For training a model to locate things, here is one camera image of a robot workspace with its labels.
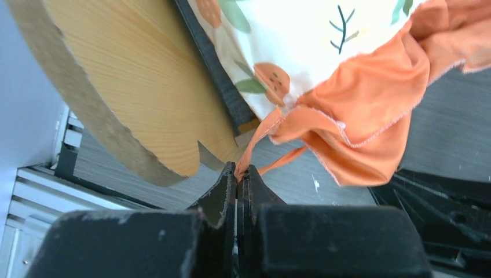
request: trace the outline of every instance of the black clamp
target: black clamp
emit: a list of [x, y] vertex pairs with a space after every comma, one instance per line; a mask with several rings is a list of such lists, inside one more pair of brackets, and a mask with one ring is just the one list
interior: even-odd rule
[[63, 215], [27, 277], [432, 276], [401, 210], [289, 206], [254, 166], [239, 184], [234, 169], [186, 211]]

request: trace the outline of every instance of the orange fabric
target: orange fabric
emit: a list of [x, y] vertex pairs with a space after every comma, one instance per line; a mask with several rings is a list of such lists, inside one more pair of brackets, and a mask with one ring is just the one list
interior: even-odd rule
[[491, 1], [429, 0], [385, 45], [351, 58], [287, 115], [277, 108], [258, 127], [237, 165], [241, 180], [254, 145], [300, 138], [262, 172], [309, 148], [340, 185], [386, 184], [404, 153], [411, 111], [426, 87], [452, 67], [474, 72], [491, 64]]

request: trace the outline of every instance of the round wooden board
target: round wooden board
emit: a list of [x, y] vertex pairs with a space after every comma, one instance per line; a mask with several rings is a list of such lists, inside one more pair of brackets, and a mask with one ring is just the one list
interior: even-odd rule
[[34, 56], [84, 126], [128, 169], [169, 186], [236, 161], [223, 107], [165, 0], [8, 0]]

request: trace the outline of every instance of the fabric print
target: fabric print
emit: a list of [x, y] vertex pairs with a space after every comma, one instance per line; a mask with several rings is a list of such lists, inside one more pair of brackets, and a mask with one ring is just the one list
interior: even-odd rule
[[220, 6], [218, 0], [196, 0], [201, 16], [210, 23], [213, 28], [218, 28], [222, 25]]
[[235, 61], [235, 63], [250, 77], [235, 83], [237, 90], [243, 93], [265, 94], [266, 88], [256, 79], [254, 73], [243, 63], [239, 61]]
[[338, 50], [338, 54], [341, 54], [341, 50], [343, 49], [343, 45], [347, 42], [349, 42], [350, 40], [356, 38], [356, 36], [358, 36], [358, 34], [360, 33], [359, 31], [356, 31], [355, 33], [351, 34], [350, 36], [346, 37], [346, 25], [348, 24], [348, 22], [350, 21], [351, 17], [353, 16], [354, 14], [354, 9], [351, 11], [350, 15], [348, 16], [348, 18], [345, 19], [345, 16], [343, 15], [343, 11], [341, 10], [341, 6], [338, 5], [338, 11], [339, 11], [339, 15], [341, 17], [341, 22], [342, 22], [342, 28], [341, 27], [338, 27], [336, 24], [334, 24], [331, 20], [329, 21], [329, 23], [331, 24], [331, 26], [334, 27], [334, 29], [338, 30], [339, 32], [343, 33], [343, 37], [341, 38], [341, 42], [339, 43], [339, 45], [335, 44], [333, 41], [330, 41], [331, 42], [331, 45]]
[[235, 29], [244, 33], [250, 33], [251, 25], [237, 4], [237, 1], [239, 0], [218, 0], [218, 4], [222, 8], [223, 15]]
[[398, 0], [395, 4], [394, 11], [392, 12], [392, 22], [391, 25], [397, 23], [399, 21], [399, 14], [401, 10], [404, 12], [406, 16], [409, 16], [409, 11], [413, 6], [413, 0]]
[[266, 98], [278, 106], [284, 107], [283, 98], [290, 91], [290, 76], [282, 68], [272, 63], [254, 64], [255, 76], [266, 85]]

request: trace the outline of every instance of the orange fruit print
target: orange fruit print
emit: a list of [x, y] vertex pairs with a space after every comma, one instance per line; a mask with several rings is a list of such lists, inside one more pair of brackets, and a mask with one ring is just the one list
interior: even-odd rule
[[196, 0], [201, 16], [210, 23], [213, 28], [218, 28], [222, 24], [220, 5], [218, 0]]
[[283, 98], [290, 91], [290, 76], [282, 68], [272, 63], [255, 64], [254, 75], [266, 85], [266, 98], [271, 103], [284, 107]]

